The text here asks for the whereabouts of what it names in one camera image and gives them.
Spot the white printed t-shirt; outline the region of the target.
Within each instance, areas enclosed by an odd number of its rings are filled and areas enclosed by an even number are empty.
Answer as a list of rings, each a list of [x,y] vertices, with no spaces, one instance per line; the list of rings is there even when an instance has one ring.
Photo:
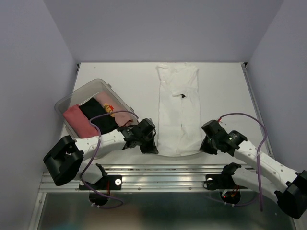
[[[159,64],[160,80],[157,147],[166,157],[199,152],[202,142],[198,68],[194,65]]]

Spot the clear plastic storage bin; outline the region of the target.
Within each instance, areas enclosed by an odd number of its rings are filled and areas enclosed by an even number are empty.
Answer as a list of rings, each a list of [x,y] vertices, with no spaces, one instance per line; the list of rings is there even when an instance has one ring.
[[[76,89],[68,96],[59,100],[55,104],[55,110],[60,115],[60,117],[63,118],[68,134],[73,139],[77,140],[76,145],[78,149],[82,150],[85,153],[86,158],[89,158],[90,154],[94,153],[94,150],[98,143],[98,135],[95,137],[91,137],[91,138],[78,138],[77,134],[74,132],[74,130],[71,128],[71,126],[68,124],[68,122],[64,118],[63,114],[70,107],[76,104],[80,106],[84,104],[85,102],[87,102],[88,100],[90,100],[91,98],[95,98],[95,96],[100,92],[108,93],[110,97],[115,99],[125,108],[125,110],[107,113],[107,115],[111,115],[114,113],[120,113],[120,112],[127,112],[127,113],[132,114],[132,117],[133,117],[132,125],[136,125],[138,123],[138,117],[133,113],[133,110],[129,108],[128,105],[111,89],[111,86],[106,84],[102,79],[94,79],[90,81],[89,83],[83,85],[82,87]],[[106,114],[96,116],[89,120],[90,124],[98,131],[98,133],[100,132],[100,130],[95,124],[92,123],[92,121],[102,116],[106,116]]]

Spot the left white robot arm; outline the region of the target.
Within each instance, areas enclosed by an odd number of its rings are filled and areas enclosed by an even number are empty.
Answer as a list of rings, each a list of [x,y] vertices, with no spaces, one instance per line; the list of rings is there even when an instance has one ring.
[[[56,186],[80,180],[101,189],[106,185],[106,173],[93,161],[113,151],[136,146],[143,154],[157,154],[155,134],[154,123],[146,118],[136,125],[120,127],[91,138],[64,136],[46,154],[43,162]]]

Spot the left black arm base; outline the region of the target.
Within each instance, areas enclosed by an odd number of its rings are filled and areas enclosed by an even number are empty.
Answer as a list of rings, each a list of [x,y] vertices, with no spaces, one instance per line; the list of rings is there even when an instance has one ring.
[[[108,174],[101,164],[92,164],[85,171],[80,181],[79,188],[81,190],[89,190],[84,182],[95,190],[121,190],[122,188],[122,175]]]

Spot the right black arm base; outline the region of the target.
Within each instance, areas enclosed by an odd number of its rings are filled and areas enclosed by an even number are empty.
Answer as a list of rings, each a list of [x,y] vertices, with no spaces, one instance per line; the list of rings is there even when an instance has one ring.
[[[237,163],[230,163],[226,165],[219,174],[205,175],[205,181],[202,183],[203,188],[214,191],[217,189],[247,189],[247,187],[236,184],[232,178],[238,169],[242,166]]]

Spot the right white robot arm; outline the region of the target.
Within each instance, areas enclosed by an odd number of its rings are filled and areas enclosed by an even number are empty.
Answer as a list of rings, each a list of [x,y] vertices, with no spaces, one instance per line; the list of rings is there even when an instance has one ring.
[[[307,172],[288,168],[259,151],[251,141],[237,131],[227,133],[216,120],[205,123],[200,150],[216,155],[219,151],[246,163],[256,172],[238,163],[223,167],[220,174],[207,175],[204,188],[214,191],[235,186],[258,192],[273,202],[288,216],[299,219],[307,210]]]

